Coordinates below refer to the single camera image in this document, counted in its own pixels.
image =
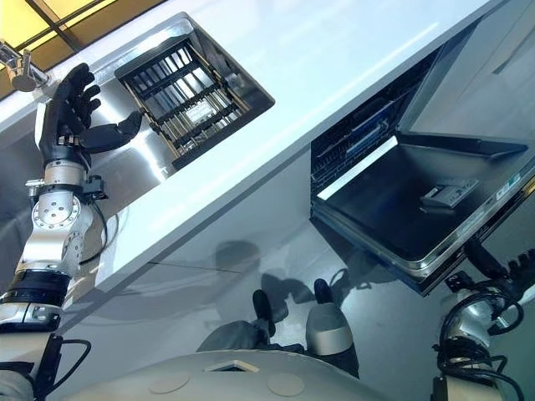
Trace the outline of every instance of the dishwasher rack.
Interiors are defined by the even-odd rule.
[[[115,75],[173,151],[177,170],[250,120],[250,107],[186,35],[166,40]]]

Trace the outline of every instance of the open dishwasher door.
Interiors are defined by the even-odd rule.
[[[312,222],[374,253],[425,295],[531,192],[535,141],[407,130],[474,27],[312,143]]]

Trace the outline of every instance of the black robotic glove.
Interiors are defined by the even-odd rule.
[[[55,160],[69,160],[91,166],[90,154],[117,149],[133,139],[141,126],[141,113],[132,112],[118,124],[91,126],[91,113],[100,100],[92,99],[100,93],[100,87],[93,85],[94,75],[86,63],[72,69],[50,102],[43,116],[43,132],[39,149],[43,165]]]

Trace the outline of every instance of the kitchen sink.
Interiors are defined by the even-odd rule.
[[[102,100],[92,115],[93,125],[119,122],[137,109],[145,116],[140,133],[128,145],[93,156],[91,174],[104,178],[109,197],[99,203],[106,218],[274,104],[185,13],[162,25],[90,66]],[[174,66],[161,64],[180,48],[189,58],[175,59]],[[137,76],[145,80],[145,86],[135,84]],[[0,291],[11,281],[31,231],[24,184],[43,176],[33,138],[34,120],[33,111],[9,127],[0,127],[0,254],[5,263],[0,268]],[[98,250],[100,232],[95,218],[86,236],[85,256]]]

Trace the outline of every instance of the black cable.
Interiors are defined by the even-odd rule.
[[[477,294],[470,295],[469,297],[463,299],[459,303],[457,303],[450,312],[446,315],[444,322],[442,323],[441,333],[439,336],[439,345],[438,345],[438,351],[439,351],[439,357],[437,360],[438,368],[446,375],[458,377],[458,378],[464,378],[466,380],[474,380],[474,379],[480,379],[480,378],[494,378],[498,380],[502,380],[506,383],[509,383],[515,390],[517,394],[518,401],[524,401],[524,394],[522,392],[522,389],[518,385],[517,382],[515,382],[512,378],[509,378],[508,376],[502,374],[503,368],[505,368],[505,364],[507,363],[507,358],[503,356],[498,356],[494,358],[489,358],[488,362],[493,362],[493,360],[502,360],[500,365],[498,366],[497,372],[494,372],[493,370],[486,370],[486,369],[479,369],[479,368],[461,368],[459,367],[459,364],[451,363],[447,359],[446,354],[446,340],[448,333],[451,330],[451,326],[453,325],[453,322],[455,321],[457,315],[462,312],[463,309],[474,305],[476,303],[482,302],[482,301],[488,301],[489,299],[502,299],[505,301],[505,305],[513,305],[517,311],[517,320],[512,324],[514,327],[517,327],[520,322],[523,319],[524,313],[523,308],[518,304],[517,302],[513,301],[508,295],[502,294],[500,292],[479,292]],[[468,360],[463,361],[461,366],[467,366],[467,365],[475,365],[479,362],[485,362],[484,360],[477,361],[477,360]]]
[[[61,342],[62,346],[64,344],[82,344],[85,346],[85,350],[78,358],[76,363],[73,365],[73,367],[60,379],[58,382],[56,382],[52,387],[50,387],[49,390],[46,391],[45,397],[47,397],[50,393],[52,393],[54,390],[56,390],[59,386],[61,386],[65,381],[72,376],[72,374],[78,369],[80,364],[87,358],[89,355],[89,352],[91,351],[91,343],[87,340],[80,340],[80,339],[72,339],[72,340],[63,340]]]
[[[102,245],[102,247],[93,256],[85,259],[84,261],[81,261],[80,265],[85,265],[85,264],[89,263],[90,261],[94,261],[97,257],[102,255],[102,252],[108,246],[108,225],[106,224],[106,219],[104,217],[104,213],[102,213],[102,210],[99,208],[99,205],[97,205],[96,202],[93,199],[91,199],[90,202],[91,202],[91,205],[94,208],[94,211],[96,211],[97,215],[99,216],[100,222],[102,223],[102,227],[104,228],[104,244]]]

